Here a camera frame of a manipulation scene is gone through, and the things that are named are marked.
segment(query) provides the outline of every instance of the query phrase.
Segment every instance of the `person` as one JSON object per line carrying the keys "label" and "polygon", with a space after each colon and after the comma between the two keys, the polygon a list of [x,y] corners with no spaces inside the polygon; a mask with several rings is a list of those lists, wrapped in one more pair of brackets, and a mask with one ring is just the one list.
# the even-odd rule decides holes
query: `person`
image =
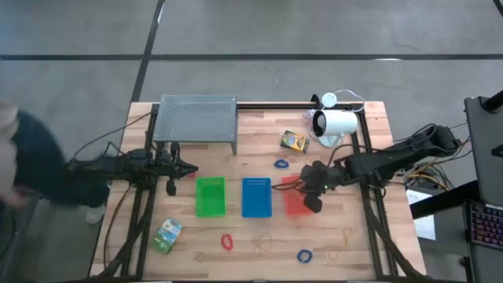
{"label": "person", "polygon": [[105,213],[106,180],[66,178],[65,158],[49,129],[31,114],[0,101],[0,201],[22,208],[32,197],[64,206],[85,205],[89,223]]}

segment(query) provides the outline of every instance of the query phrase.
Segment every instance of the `rgb keyboard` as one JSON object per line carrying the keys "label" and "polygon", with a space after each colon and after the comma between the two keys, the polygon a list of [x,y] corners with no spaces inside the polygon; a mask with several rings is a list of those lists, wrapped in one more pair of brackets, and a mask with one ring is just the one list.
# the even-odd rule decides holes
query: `rgb keyboard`
{"label": "rgb keyboard", "polygon": [[503,210],[483,204],[469,204],[472,243],[503,250]]}

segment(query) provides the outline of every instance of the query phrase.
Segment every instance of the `white cable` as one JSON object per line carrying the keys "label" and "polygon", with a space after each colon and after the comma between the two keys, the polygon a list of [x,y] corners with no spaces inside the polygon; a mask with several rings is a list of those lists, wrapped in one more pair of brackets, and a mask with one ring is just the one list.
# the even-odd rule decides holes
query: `white cable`
{"label": "white cable", "polygon": [[315,141],[319,142],[318,137],[313,133],[313,116],[315,113],[315,109],[307,110],[306,113],[304,113],[303,117],[309,125],[309,134]]}
{"label": "white cable", "polygon": [[360,98],[360,100],[362,100],[362,106],[360,107],[360,109],[358,109],[358,110],[350,110],[350,112],[360,112],[361,110],[363,110],[365,108],[365,99],[363,99],[363,97],[357,95],[352,90],[338,90],[334,94],[338,94],[338,93],[341,93],[341,92],[344,92],[344,91],[346,91],[346,92],[348,92],[350,94],[353,94],[354,97]]}

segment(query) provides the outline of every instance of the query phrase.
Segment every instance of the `concrete floor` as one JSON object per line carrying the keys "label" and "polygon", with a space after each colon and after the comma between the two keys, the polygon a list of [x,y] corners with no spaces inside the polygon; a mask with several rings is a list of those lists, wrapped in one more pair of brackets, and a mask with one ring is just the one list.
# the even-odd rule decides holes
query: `concrete floor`
{"label": "concrete floor", "polygon": [[[157,0],[4,0],[0,54],[142,54]],[[491,0],[167,0],[152,53],[500,53],[503,19]],[[68,157],[124,124],[140,61],[0,61],[0,98],[33,112]],[[236,94],[305,101],[348,88],[385,101],[394,137],[426,123],[464,122],[463,99],[503,87],[503,61],[245,61],[149,64],[139,101],[162,94]],[[350,100],[352,97],[340,97]],[[466,130],[456,132],[466,138]],[[110,140],[119,143],[120,133]],[[93,156],[107,140],[83,153]],[[471,157],[445,165],[475,178]],[[97,226],[86,209],[40,202],[20,277],[85,277]],[[428,273],[463,279],[454,255],[423,250]]]}

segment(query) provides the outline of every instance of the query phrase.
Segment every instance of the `wooden table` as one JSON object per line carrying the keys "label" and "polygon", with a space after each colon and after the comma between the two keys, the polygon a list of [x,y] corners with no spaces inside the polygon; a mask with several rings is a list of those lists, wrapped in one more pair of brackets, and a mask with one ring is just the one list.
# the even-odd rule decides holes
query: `wooden table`
{"label": "wooden table", "polygon": [[[151,103],[133,103],[128,123],[150,112]],[[300,173],[305,164],[315,160],[327,162],[331,149],[311,142],[307,154],[298,154],[279,146],[285,130],[307,134],[303,110],[240,110],[237,155],[228,144],[181,144],[182,159],[199,167],[197,177],[225,176],[227,215],[201,219],[195,216],[195,178],[176,182],[176,197],[165,192],[165,181],[157,186],[144,279],[159,280],[345,280],[374,279],[373,262],[358,186],[337,187],[323,195],[323,209],[316,215],[292,218],[285,215],[281,192],[273,191],[273,217],[241,217],[241,179],[270,177],[273,184],[284,176]],[[383,102],[366,102],[365,113],[373,147],[392,144],[391,130]],[[128,127],[122,150],[141,148],[149,118]],[[351,142],[351,137],[344,139]],[[336,158],[351,154],[342,148]],[[277,159],[290,163],[287,170],[275,169]],[[112,213],[127,189],[126,182],[114,182],[96,247],[91,274],[103,270],[103,243]],[[107,247],[107,261],[119,251],[127,238],[134,189],[129,193],[114,222]],[[384,198],[391,237],[404,256],[425,273],[423,257],[413,225],[403,186],[388,186]],[[156,231],[170,217],[182,223],[182,234],[173,251],[164,255],[150,242]],[[224,233],[233,237],[234,247],[226,251],[220,244]],[[267,251],[257,252],[256,240],[262,235]],[[297,261],[300,249],[314,253],[308,264]],[[136,266],[139,241],[134,247],[131,266]],[[382,262],[387,269],[380,243]]]}

